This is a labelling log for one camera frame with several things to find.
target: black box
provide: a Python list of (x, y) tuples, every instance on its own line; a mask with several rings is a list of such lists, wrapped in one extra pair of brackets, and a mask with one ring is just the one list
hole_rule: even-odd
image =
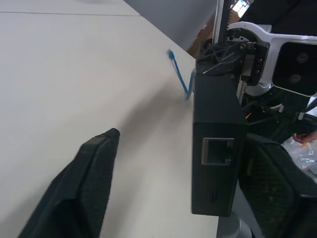
[(247, 122), (230, 79), (198, 73), (194, 90), (192, 213), (228, 216)]

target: white table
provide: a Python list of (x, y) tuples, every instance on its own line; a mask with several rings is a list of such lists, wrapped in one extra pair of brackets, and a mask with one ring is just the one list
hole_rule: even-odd
[(80, 145), (121, 132), (102, 238), (215, 238), (192, 215), (194, 59), (140, 16), (0, 13), (0, 237), (16, 237)]
[(140, 16), (124, 0), (0, 0), (0, 12)]

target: gray wall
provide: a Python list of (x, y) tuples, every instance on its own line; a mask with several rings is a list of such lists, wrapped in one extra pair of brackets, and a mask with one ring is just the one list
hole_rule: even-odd
[(216, 9), (217, 0), (125, 0), (183, 49)]

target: table surface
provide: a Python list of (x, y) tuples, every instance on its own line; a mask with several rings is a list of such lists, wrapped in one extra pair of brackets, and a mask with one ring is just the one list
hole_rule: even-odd
[(116, 127), (102, 238), (214, 238), (192, 215), (195, 60), (140, 16), (0, 13), (0, 237), (15, 238), (80, 145)]
[(0, 0), (0, 12), (140, 16), (124, 0)]

